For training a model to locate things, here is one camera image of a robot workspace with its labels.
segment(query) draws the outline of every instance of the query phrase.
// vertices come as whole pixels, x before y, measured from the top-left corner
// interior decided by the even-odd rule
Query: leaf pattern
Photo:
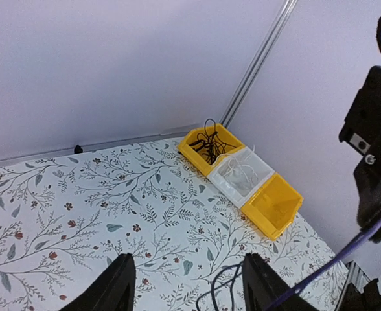
[[[0,310],[58,310],[121,253],[134,256],[135,310],[166,311],[196,309],[214,276],[246,253],[289,285],[333,256],[300,215],[276,242],[264,238],[177,153],[180,140],[0,167]],[[338,264],[302,296],[332,311],[346,274]],[[229,308],[227,290],[215,295]],[[243,310],[241,279],[235,297]]]
[[[106,227],[108,232],[114,232],[116,230],[119,230],[120,228],[123,228],[122,225],[112,225],[112,224],[107,224]]]

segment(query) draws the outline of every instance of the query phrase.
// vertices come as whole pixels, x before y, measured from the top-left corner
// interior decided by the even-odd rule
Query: clear plastic bin
[[[240,209],[273,174],[274,170],[267,163],[245,147],[225,155],[207,177]]]

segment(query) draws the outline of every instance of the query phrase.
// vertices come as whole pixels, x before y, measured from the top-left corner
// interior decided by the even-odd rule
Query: black bracket
[[[263,311],[290,287],[258,254],[247,254],[242,265],[242,282],[247,311]],[[312,305],[293,295],[275,311],[317,311]]]
[[[133,256],[121,254],[61,311],[133,311],[135,281]]]
[[[359,192],[358,224],[370,226],[381,218],[381,67],[372,67],[339,134],[363,157],[354,170]],[[381,241],[381,228],[371,239]]]
[[[346,287],[345,297],[339,311],[374,311],[381,310],[381,295],[378,289],[378,279],[373,279],[360,293],[354,284]]]
[[[84,151],[83,149],[81,148],[81,146],[78,144],[75,146],[74,148],[74,154],[82,154]]]

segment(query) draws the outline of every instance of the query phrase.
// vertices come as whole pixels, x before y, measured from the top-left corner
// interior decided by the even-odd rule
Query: storage bin
[[[224,143],[227,143],[228,146],[225,148],[227,154],[233,154],[245,146],[241,143],[230,131],[228,131],[221,124],[216,124],[212,126],[206,127],[206,132],[208,135],[212,135],[215,131],[218,132],[218,137]],[[203,155],[204,150],[200,150],[196,152],[190,144],[196,142],[198,140],[198,134],[205,133],[205,128],[197,128],[195,130],[191,130],[188,135],[180,142],[178,145],[178,150],[186,157],[205,177],[212,171],[212,169],[218,165],[223,159],[226,157],[218,157],[214,164],[209,164],[207,162],[206,155]]]
[[[228,155],[208,175],[209,181],[239,209],[274,174],[248,147]]]
[[[303,197],[275,173],[241,211],[271,240],[276,240],[294,221]]]

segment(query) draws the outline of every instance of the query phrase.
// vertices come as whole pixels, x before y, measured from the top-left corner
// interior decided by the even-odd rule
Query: red flower print
[[[15,238],[17,238],[18,240],[22,239],[22,238],[23,238],[23,233],[17,231],[17,232],[15,233]]]
[[[58,257],[58,255],[54,251],[52,251],[52,252],[49,253],[48,257],[51,260],[55,260],[55,258]]]
[[[133,231],[139,232],[140,230],[141,230],[141,228],[138,224],[133,226]]]
[[[70,211],[73,208],[73,204],[71,203],[65,203],[64,207],[67,209],[67,211]]]

